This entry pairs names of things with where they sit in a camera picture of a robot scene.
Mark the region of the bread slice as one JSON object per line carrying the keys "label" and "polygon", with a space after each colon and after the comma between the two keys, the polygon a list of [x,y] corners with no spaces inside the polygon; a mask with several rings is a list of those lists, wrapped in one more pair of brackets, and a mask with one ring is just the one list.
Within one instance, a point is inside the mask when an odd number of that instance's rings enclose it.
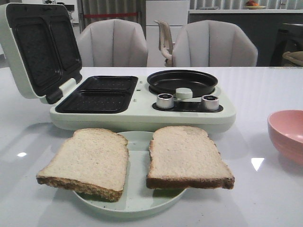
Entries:
{"label": "bread slice", "polygon": [[192,126],[168,126],[149,145],[150,189],[232,189],[235,178],[208,133]]}
{"label": "bread slice", "polygon": [[128,140],[106,129],[74,132],[36,175],[39,184],[100,196],[116,202],[123,193]]}

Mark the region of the silver control knob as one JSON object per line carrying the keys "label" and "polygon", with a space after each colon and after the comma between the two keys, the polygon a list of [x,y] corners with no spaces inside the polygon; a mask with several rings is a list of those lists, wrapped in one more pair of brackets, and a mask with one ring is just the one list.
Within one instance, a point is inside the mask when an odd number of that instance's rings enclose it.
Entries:
{"label": "silver control knob", "polygon": [[157,95],[156,106],[160,109],[171,109],[174,107],[174,96],[162,93]]}
{"label": "silver control knob", "polygon": [[219,98],[213,95],[204,95],[201,97],[201,104],[203,109],[208,111],[216,111],[219,109]]}

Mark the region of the black round frying pan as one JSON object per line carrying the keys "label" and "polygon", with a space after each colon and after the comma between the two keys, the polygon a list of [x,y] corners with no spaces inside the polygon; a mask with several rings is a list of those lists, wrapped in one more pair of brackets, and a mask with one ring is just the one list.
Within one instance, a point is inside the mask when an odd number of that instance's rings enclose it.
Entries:
{"label": "black round frying pan", "polygon": [[193,97],[208,95],[214,91],[218,79],[208,73],[195,70],[164,70],[147,77],[149,89],[155,94],[175,94],[177,88],[189,88]]}

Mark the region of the white cabinet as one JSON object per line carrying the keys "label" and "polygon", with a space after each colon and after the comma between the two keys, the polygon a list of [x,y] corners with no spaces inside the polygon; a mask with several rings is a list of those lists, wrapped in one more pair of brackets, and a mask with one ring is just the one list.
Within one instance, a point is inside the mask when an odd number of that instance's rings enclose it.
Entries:
{"label": "white cabinet", "polygon": [[146,41],[148,47],[148,67],[164,67],[165,58],[159,50],[159,26],[162,20],[170,26],[172,41],[175,42],[182,26],[187,24],[190,1],[188,0],[148,0],[146,1]]}

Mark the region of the right grey upholstered chair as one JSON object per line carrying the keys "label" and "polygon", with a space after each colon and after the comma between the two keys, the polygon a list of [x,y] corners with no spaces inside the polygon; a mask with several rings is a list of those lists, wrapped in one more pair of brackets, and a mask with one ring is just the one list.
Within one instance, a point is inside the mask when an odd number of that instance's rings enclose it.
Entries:
{"label": "right grey upholstered chair", "polygon": [[182,27],[172,59],[175,67],[255,67],[258,50],[239,26],[203,20]]}

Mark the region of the right silver control knob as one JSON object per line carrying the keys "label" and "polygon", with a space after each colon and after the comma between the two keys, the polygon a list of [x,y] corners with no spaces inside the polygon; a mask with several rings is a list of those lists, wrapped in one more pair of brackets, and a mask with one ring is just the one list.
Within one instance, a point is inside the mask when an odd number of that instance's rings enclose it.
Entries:
{"label": "right silver control knob", "polygon": [[219,109],[219,98],[213,95],[204,95],[201,97],[201,104],[203,109],[208,111],[216,111]]}

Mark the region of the fruit plate on counter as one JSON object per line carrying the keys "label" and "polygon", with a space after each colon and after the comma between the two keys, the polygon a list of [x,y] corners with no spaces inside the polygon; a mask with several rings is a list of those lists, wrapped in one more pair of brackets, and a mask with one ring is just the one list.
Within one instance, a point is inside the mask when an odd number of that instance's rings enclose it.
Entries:
{"label": "fruit plate on counter", "polygon": [[249,0],[244,4],[244,7],[246,9],[265,9],[266,6],[261,6],[259,5],[256,1],[254,0]]}

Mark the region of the green breakfast maker lid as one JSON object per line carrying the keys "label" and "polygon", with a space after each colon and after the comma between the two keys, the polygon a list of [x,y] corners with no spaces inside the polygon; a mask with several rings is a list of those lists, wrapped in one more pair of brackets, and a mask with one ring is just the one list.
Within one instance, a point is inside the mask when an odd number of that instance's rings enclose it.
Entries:
{"label": "green breakfast maker lid", "polygon": [[64,5],[1,5],[0,44],[25,98],[54,104],[63,97],[62,85],[82,79],[81,57]]}

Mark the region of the beige plastic chair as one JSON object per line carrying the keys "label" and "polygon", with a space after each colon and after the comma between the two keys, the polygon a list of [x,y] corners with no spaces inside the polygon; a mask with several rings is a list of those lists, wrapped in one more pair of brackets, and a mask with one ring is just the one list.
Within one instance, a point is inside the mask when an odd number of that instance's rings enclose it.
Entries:
{"label": "beige plastic chair", "polygon": [[162,20],[154,20],[159,27],[159,51],[165,58],[165,66],[173,67],[173,41],[168,23]]}

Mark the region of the left grey upholstered chair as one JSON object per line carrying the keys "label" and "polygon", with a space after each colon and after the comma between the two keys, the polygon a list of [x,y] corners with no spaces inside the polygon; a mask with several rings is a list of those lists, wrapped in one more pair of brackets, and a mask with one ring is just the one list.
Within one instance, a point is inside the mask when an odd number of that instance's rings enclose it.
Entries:
{"label": "left grey upholstered chair", "polygon": [[83,67],[146,67],[148,48],[140,24],[109,19],[88,25],[78,38]]}

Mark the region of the left silver control knob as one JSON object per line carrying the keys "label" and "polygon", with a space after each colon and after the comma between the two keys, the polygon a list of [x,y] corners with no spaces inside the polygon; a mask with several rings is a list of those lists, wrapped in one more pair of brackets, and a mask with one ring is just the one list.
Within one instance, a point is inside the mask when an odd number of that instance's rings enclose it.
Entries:
{"label": "left silver control knob", "polygon": [[162,93],[157,95],[156,106],[160,109],[171,109],[174,107],[174,96]]}

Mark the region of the grey upholstered chair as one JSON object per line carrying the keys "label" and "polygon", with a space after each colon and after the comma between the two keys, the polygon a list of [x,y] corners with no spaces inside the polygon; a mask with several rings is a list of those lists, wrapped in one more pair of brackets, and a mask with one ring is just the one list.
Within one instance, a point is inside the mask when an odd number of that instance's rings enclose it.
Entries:
{"label": "grey upholstered chair", "polygon": [[88,25],[78,38],[83,67],[146,67],[148,48],[140,24],[109,19]]}
{"label": "grey upholstered chair", "polygon": [[175,67],[255,67],[258,50],[239,26],[203,20],[182,27],[172,59]]}

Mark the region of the green round plate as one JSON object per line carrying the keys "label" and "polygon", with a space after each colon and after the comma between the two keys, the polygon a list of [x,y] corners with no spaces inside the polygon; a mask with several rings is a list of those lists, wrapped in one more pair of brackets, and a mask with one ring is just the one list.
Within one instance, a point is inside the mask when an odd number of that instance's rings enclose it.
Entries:
{"label": "green round plate", "polygon": [[101,196],[74,192],[89,208],[118,218],[140,218],[160,213],[180,200],[185,189],[149,189],[146,176],[149,172],[149,144],[152,132],[126,131],[120,135],[128,140],[129,158],[124,190],[117,202]]}

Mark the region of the pink bowl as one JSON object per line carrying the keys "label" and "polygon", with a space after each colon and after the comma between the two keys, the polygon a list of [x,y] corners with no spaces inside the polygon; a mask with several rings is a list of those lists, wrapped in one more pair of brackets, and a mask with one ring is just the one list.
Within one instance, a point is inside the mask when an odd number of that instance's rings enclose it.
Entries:
{"label": "pink bowl", "polygon": [[303,164],[303,112],[282,110],[269,115],[268,133],[274,147],[289,160]]}

